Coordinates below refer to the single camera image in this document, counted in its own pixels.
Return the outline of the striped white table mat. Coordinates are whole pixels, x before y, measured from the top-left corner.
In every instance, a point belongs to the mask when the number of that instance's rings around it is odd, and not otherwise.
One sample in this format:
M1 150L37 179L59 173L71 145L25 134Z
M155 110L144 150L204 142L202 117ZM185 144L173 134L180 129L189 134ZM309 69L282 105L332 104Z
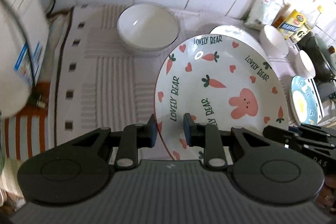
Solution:
M155 84L166 57L180 43L198 36L181 31L164 50L132 51L117 34L120 13L118 6L73 9L52 81L54 145L99 127L119 131L129 124L146 122L154 114ZM144 149L141 156L172 159L160 133L155 150Z

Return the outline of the red blue striped cloth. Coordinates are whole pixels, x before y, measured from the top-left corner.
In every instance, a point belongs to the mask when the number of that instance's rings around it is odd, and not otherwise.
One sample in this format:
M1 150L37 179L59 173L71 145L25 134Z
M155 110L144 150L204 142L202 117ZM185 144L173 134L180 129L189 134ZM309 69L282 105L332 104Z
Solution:
M55 50L61 43L69 25L68 14L56 14L50 20L50 37L39 75L37 88L49 98L54 66ZM1 151L5 157L25 161L48 147L48 108L25 106L17 115L1 120Z

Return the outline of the blue fried egg plate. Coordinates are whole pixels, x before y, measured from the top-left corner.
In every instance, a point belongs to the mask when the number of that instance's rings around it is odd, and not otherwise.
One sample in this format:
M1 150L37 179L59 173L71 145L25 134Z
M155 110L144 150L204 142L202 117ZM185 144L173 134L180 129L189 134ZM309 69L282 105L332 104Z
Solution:
M314 79L295 75L290 83L290 105L297 124L318 125L324 110Z

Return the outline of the pink rabbit carrot plate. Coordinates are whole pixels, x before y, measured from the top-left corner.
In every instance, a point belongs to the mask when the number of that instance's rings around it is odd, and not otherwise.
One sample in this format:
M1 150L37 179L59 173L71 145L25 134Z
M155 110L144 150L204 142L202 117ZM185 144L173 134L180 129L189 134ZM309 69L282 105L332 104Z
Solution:
M256 134L272 125L289 126L281 82L268 61L246 43L225 35L198 35L166 57L155 84L154 114L169 156L199 160L189 147L183 116L220 130L243 127Z

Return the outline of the white salt bag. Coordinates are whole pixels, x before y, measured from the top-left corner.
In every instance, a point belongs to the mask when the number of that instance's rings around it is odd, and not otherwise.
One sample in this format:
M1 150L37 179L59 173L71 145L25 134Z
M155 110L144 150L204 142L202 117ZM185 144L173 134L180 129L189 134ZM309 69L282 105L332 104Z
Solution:
M265 25L272 24L283 4L284 0L255 0L244 24L261 30Z

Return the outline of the dark wok pan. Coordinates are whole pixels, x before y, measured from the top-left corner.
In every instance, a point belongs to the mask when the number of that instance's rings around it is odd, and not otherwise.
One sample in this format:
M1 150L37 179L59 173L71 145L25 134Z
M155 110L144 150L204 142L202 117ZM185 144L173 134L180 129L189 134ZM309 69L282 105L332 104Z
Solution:
M322 83L335 80L335 41L328 42L318 34L308 33L298 42L313 62L315 79Z

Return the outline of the yellow label cooking wine bottle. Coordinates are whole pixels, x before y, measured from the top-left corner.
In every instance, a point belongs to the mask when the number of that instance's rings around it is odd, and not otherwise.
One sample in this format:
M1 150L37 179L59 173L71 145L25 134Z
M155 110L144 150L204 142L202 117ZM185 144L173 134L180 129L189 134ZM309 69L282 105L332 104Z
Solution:
M316 0L294 0L289 7L290 13L284 16L277 30L288 40L307 21Z

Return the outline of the white rice cooker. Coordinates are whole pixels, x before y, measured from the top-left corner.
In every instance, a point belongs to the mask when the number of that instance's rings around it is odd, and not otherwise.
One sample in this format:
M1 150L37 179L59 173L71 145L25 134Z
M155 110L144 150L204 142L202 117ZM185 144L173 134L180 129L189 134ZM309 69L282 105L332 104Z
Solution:
M25 107L49 38L41 0L1 0L1 118Z

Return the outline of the large white black-rimmed bowl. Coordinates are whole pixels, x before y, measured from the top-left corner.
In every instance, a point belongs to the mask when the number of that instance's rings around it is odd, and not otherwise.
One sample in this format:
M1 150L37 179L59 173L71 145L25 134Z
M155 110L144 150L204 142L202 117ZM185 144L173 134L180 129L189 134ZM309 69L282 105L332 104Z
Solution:
M180 24L170 9L157 3L136 3L116 23L120 39L132 50L160 51L179 36Z

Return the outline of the small white ribbed bowl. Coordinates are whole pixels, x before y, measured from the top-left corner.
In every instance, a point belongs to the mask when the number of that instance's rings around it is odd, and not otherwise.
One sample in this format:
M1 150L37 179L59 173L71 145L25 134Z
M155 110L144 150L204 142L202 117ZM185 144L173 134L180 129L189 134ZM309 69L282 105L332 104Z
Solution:
M261 29L260 44L270 57L283 58L289 53L286 41L280 32L271 25L265 25Z

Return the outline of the white vinegar bottle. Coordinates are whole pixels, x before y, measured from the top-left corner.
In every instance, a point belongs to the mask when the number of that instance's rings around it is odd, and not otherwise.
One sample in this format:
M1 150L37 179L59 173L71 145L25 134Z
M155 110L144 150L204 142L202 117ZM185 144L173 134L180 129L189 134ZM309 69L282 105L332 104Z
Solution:
M306 22L290 37L292 42L298 43L304 36L306 36L314 26L317 24L320 15L323 13L321 5L312 9L306 14Z

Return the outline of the white black-rimmed plate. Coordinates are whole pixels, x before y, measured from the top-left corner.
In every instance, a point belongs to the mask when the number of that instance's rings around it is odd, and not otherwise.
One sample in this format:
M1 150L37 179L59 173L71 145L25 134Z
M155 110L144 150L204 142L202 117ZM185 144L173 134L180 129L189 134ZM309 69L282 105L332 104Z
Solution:
M261 44L251 34L241 28L224 24L212 29L210 34L230 37L230 39L224 38L224 41L230 40L230 44L233 42L234 45L239 44L239 46L232 50L238 51L237 55L239 57L247 57L249 55L250 58L256 57L256 61L261 61L261 58L268 61Z

